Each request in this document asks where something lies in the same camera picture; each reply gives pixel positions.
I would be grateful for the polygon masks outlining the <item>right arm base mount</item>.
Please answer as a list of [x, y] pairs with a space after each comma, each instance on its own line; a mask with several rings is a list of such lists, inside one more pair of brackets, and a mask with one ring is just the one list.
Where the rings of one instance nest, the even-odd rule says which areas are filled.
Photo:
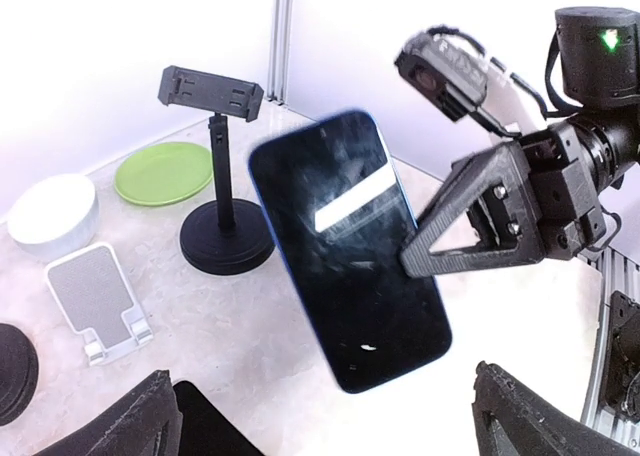
[[639, 304], [611, 294], [599, 402], [619, 417], [639, 422]]

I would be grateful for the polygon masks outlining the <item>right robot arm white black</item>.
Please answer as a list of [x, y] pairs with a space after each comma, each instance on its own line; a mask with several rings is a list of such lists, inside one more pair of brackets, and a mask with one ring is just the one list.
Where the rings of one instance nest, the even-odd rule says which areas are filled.
[[639, 15], [624, 8], [555, 13], [546, 65], [563, 88], [535, 93], [547, 127], [516, 118], [525, 82], [462, 32], [435, 26], [409, 39], [399, 75], [452, 121], [500, 138], [456, 161], [419, 216], [400, 260], [413, 278], [569, 260], [614, 234], [599, 200], [639, 161]]

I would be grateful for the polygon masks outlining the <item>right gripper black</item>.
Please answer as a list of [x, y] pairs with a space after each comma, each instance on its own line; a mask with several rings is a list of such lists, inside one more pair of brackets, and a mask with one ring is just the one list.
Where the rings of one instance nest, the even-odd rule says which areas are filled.
[[[566, 120], [454, 162], [401, 247], [405, 272], [426, 278], [573, 258], [605, 233], [606, 152], [583, 122]], [[479, 241], [433, 252], [461, 216]]]

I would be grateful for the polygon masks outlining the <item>black round base stand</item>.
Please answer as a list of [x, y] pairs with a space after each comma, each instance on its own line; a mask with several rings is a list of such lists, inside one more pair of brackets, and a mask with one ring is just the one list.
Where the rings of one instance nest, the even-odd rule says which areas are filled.
[[275, 249], [261, 207], [232, 194], [228, 118], [256, 120], [263, 95], [255, 82], [174, 65], [162, 73], [158, 99], [163, 105], [212, 114], [208, 130], [215, 199], [193, 210], [179, 235], [186, 261], [207, 274], [246, 273], [263, 264]]

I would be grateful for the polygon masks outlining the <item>black phone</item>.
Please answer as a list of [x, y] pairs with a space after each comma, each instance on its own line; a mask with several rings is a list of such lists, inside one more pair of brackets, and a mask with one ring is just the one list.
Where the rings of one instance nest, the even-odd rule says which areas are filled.
[[361, 393], [442, 357], [437, 283], [400, 261], [417, 227], [382, 134], [347, 110], [257, 145], [248, 169], [333, 376]]

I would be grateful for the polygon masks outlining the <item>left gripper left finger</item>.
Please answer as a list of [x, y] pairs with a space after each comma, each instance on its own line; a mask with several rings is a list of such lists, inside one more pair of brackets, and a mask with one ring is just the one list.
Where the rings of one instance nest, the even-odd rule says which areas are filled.
[[41, 455], [177, 455], [183, 416], [167, 370], [156, 370]]

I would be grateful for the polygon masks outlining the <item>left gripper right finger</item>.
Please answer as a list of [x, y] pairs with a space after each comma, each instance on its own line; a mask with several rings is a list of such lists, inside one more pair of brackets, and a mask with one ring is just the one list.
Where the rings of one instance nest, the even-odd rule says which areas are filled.
[[472, 412], [478, 451], [487, 455], [634, 455], [568, 417], [497, 364], [480, 362]]

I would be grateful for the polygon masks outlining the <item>white desktop phone stand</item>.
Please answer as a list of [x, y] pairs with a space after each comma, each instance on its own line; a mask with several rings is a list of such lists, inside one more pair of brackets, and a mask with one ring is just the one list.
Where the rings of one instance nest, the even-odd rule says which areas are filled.
[[90, 366], [111, 363], [153, 340], [110, 244], [98, 242], [49, 263], [45, 278], [67, 324], [83, 338]]

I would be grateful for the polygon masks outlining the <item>tall black clamp phone mount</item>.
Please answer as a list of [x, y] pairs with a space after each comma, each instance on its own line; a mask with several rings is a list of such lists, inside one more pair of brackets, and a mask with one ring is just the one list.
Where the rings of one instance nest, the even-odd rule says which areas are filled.
[[15, 421], [30, 404], [39, 361], [31, 340], [16, 326], [1, 324], [1, 425]]

